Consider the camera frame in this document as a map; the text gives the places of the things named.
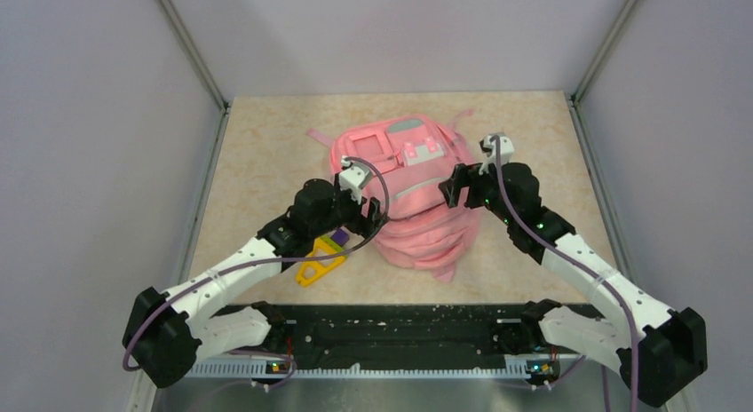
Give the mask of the pink backpack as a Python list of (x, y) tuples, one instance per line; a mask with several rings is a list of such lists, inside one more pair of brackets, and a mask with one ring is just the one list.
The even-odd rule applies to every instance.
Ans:
[(466, 139), (456, 130), (456, 123), (471, 114), (464, 110), (448, 123), (404, 115), (355, 126), (338, 137), (315, 129), (306, 133), (329, 148), (332, 173), (340, 170), (345, 156), (360, 157), (381, 173), (364, 194), (389, 204), (389, 220), (372, 243), (390, 264), (451, 281), (457, 261), (475, 242), (479, 213), (448, 207), (439, 189), (457, 164), (474, 162)]

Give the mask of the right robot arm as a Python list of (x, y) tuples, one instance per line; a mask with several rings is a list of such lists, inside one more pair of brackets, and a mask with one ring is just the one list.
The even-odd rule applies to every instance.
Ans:
[(523, 345), (564, 347), (618, 374), (632, 401), (658, 408), (708, 368), (705, 320), (651, 297), (609, 265), (575, 227), (542, 204), (540, 183), (520, 162), (458, 164), (439, 190), (450, 208), (483, 207), (507, 227), (513, 245), (581, 292), (600, 314), (585, 317), (553, 300), (523, 314)]

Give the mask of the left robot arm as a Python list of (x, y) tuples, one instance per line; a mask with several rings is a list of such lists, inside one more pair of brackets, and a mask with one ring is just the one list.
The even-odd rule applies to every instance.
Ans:
[(370, 242), (387, 221), (391, 201), (366, 198), (365, 185), (346, 172), (334, 181), (310, 179), (285, 213), (230, 257), (177, 286), (140, 292), (123, 334), (123, 369), (141, 370), (166, 388), (195, 364), (232, 350), (279, 350), (285, 330), (271, 313), (254, 305), (229, 314), (220, 310), (257, 283), (309, 260), (324, 234), (346, 227)]

